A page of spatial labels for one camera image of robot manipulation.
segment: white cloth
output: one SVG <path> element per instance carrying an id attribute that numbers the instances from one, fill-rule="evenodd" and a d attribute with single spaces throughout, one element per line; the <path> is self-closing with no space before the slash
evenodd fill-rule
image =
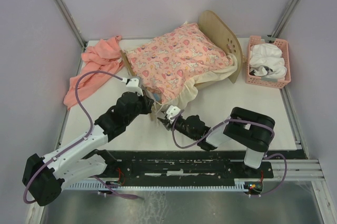
<path id="1" fill-rule="evenodd" d="M 287 68 L 282 51 L 273 44 L 257 44 L 251 47 L 250 67 L 256 76 L 284 80 Z"/>

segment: pillow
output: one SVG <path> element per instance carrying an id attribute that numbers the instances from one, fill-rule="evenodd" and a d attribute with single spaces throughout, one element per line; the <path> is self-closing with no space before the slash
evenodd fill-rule
<path id="1" fill-rule="evenodd" d="M 184 24 L 126 54 L 144 86 L 161 94 L 162 104 L 180 108 L 195 98 L 196 83 L 225 79 L 237 69 L 235 56 L 215 46 L 197 23 Z"/>

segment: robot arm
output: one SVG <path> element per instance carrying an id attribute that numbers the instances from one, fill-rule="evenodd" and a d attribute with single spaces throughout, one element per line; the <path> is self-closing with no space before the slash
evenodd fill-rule
<path id="1" fill-rule="evenodd" d="M 170 106 L 164 119 L 158 118 L 168 130 L 179 131 L 193 140 L 199 141 L 197 145 L 207 151 L 216 149 L 231 139 L 247 147 L 244 164 L 258 169 L 264 154 L 268 151 L 273 139 L 275 121 L 262 114 L 255 113 L 240 107 L 235 107 L 226 123 L 214 129 L 206 126 L 199 116 L 189 116 L 184 119 L 180 109 Z"/>
<path id="2" fill-rule="evenodd" d="M 49 160 L 53 160 L 41 171 L 29 187 L 29 192 L 40 206 L 52 202 L 62 190 L 71 184 L 103 173 L 107 165 L 111 168 L 116 160 L 108 151 L 98 151 L 96 148 L 125 132 L 126 127 L 138 115 L 146 115 L 151 112 L 154 101 L 144 95 L 140 78 L 124 78 L 122 81 L 126 83 L 126 87 L 130 91 L 123 93 L 115 106 L 99 116 L 88 137 L 85 138 L 86 131 L 68 145 L 52 153 L 43 157 L 34 154 L 28 158 L 23 176 L 25 186 L 37 170 Z M 55 157 L 65 149 L 69 150 L 60 157 Z"/>

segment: cable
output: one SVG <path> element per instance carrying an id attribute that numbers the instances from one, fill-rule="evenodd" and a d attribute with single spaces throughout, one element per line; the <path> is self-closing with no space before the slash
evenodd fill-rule
<path id="1" fill-rule="evenodd" d="M 103 186 L 105 186 L 110 192 L 112 192 L 111 196 L 118 196 L 121 197 L 123 199 L 138 199 L 140 198 L 137 195 L 133 195 L 133 194 L 119 194 L 118 192 L 116 192 L 115 190 L 111 189 L 110 186 L 108 186 L 103 180 L 101 180 L 99 177 L 97 176 L 92 176 L 92 178 L 97 179 L 99 182 L 102 183 Z"/>
<path id="2" fill-rule="evenodd" d="M 93 120 L 92 120 L 91 116 L 89 115 L 88 111 L 87 111 L 87 110 L 85 109 L 85 107 L 82 105 L 82 103 L 81 103 L 81 101 L 80 101 L 80 98 L 78 97 L 78 85 L 80 84 L 81 80 L 82 80 L 84 77 L 86 77 L 86 76 L 88 76 L 88 75 L 90 75 L 90 74 L 94 74 L 94 73 L 103 73 L 103 74 L 107 74 L 107 75 L 110 75 L 110 76 L 112 76 L 112 77 L 115 77 L 115 78 L 117 78 L 117 79 L 119 79 L 119 80 L 123 80 L 121 77 L 118 77 L 118 76 L 115 75 L 115 74 L 112 74 L 112 73 L 109 73 L 109 72 L 104 72 L 104 71 L 102 71 L 102 70 L 93 70 L 93 71 L 91 71 L 91 72 L 88 72 L 88 73 L 83 74 L 83 75 L 78 79 L 78 81 L 76 82 L 76 85 L 75 85 L 75 97 L 76 97 L 76 101 L 77 101 L 78 105 L 81 107 L 81 109 L 83 110 L 83 112 L 85 113 L 85 115 L 87 116 L 87 118 L 88 118 L 88 120 L 89 120 L 90 128 L 89 128 L 88 132 L 85 134 L 84 137 L 82 137 L 80 140 L 74 142 L 73 144 L 71 144 L 70 146 L 68 146 L 67 148 L 65 148 L 64 150 L 60 151 L 60 152 L 59 152 L 58 154 L 56 154 L 53 158 L 51 158 L 51 159 L 50 159 L 49 161 L 47 161 L 44 165 L 42 165 L 42 166 L 40 167 L 40 169 L 38 169 L 38 170 L 36 171 L 35 174 L 32 175 L 32 177 L 31 177 L 31 179 L 29 180 L 29 182 L 27 183 L 27 186 L 26 186 L 25 191 L 24 191 L 24 193 L 23 193 L 23 201 L 24 201 L 26 204 L 32 204 L 32 203 L 36 202 L 36 200 L 31 200 L 31 201 L 27 200 L 27 194 L 28 194 L 28 190 L 29 190 L 30 186 L 32 185 L 34 179 L 40 174 L 40 172 L 41 172 L 44 168 L 46 168 L 48 165 L 50 165 L 50 164 L 53 162 L 53 159 L 54 159 L 54 158 L 59 158 L 62 154 L 64 154 L 64 153 L 67 152 L 68 150 L 74 148 L 76 145 L 78 145 L 79 143 L 81 143 L 82 141 L 84 141 L 84 139 L 87 138 L 87 137 L 91 134 L 91 132 L 92 132 L 92 130 L 93 130 L 93 128 L 94 128 Z"/>
<path id="3" fill-rule="evenodd" d="M 260 195 L 250 195 L 250 197 L 261 197 L 262 195 L 268 195 L 268 194 L 278 190 L 280 188 L 280 186 L 283 184 L 283 182 L 285 180 L 285 177 L 286 177 L 286 171 L 288 169 L 288 164 L 286 162 L 286 158 L 284 157 L 284 155 L 282 155 L 281 153 L 275 153 L 275 154 L 272 154 L 268 157 L 264 157 L 263 159 L 269 160 L 269 159 L 271 159 L 273 157 L 276 157 L 276 156 L 279 156 L 284 160 L 284 174 L 283 174 L 283 177 L 281 179 L 281 182 L 274 189 L 271 189 L 270 191 L 267 191 L 267 192 L 265 192 L 263 194 L 260 194 Z"/>
<path id="4" fill-rule="evenodd" d="M 179 149 L 188 149 L 194 145 L 197 145 L 198 143 L 200 143 L 202 140 L 206 139 L 207 136 L 209 136 L 214 130 L 216 130 L 217 128 L 219 128 L 220 126 L 222 126 L 223 124 L 226 124 L 228 122 L 233 122 L 233 123 L 244 123 L 244 124 L 250 124 L 250 125 L 253 125 L 253 126 L 258 126 L 258 127 L 261 127 L 261 128 L 265 128 L 267 130 L 269 130 L 272 135 L 271 135 L 271 139 L 274 138 L 275 136 L 275 132 L 274 130 L 271 128 L 271 127 L 268 127 L 266 125 L 263 125 L 263 124 L 260 124 L 260 123 L 254 123 L 252 121 L 247 121 L 247 120 L 239 120 L 239 119 L 227 119 L 219 124 L 217 124 L 216 126 L 214 126 L 213 128 L 211 128 L 207 133 L 206 135 L 204 135 L 202 138 L 200 138 L 198 141 L 195 141 L 194 143 L 190 144 L 190 145 L 187 145 L 187 146 L 180 146 L 176 139 L 175 139 L 175 136 L 174 136 L 174 131 L 175 131 L 175 124 L 179 118 L 179 116 L 184 112 L 184 110 L 181 110 L 176 116 L 174 116 L 172 119 L 174 119 L 173 121 L 173 126 L 172 126 L 172 137 L 173 137 L 173 141 L 174 141 L 174 144 L 179 148 Z"/>

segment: white tabletop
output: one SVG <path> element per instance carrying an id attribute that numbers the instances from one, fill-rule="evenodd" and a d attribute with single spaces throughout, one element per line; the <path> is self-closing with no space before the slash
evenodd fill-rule
<path id="1" fill-rule="evenodd" d="M 138 47 L 149 40 L 122 40 L 122 49 Z M 90 41 L 88 46 L 93 46 L 98 41 Z M 246 54 L 247 38 L 239 38 L 242 51 Z M 123 68 L 118 74 L 128 77 Z M 199 115 L 207 126 L 212 127 L 227 118 L 234 107 L 242 107 L 272 117 L 275 122 L 275 138 L 270 145 L 270 150 L 295 150 L 296 145 L 291 127 L 283 105 L 281 93 L 278 89 L 255 86 L 245 83 L 245 71 L 241 72 L 235 84 L 229 79 L 219 81 L 199 91 L 195 100 L 190 102 L 183 114 Z M 111 78 L 96 93 L 83 101 L 93 120 L 97 119 L 106 110 L 115 105 L 117 99 L 126 90 L 125 84 Z M 71 108 L 63 138 L 62 146 L 69 143 L 89 127 L 88 120 L 79 105 Z M 193 141 L 176 132 L 176 139 L 180 145 L 187 145 Z M 122 133 L 108 144 L 101 147 L 107 150 L 145 150 L 145 151 L 174 151 L 178 149 L 172 140 L 172 133 L 163 125 L 150 121 L 149 115 L 139 115 Z M 236 141 L 229 141 L 218 150 L 245 150 L 246 148 Z M 201 150 L 194 146 L 187 150 Z"/>

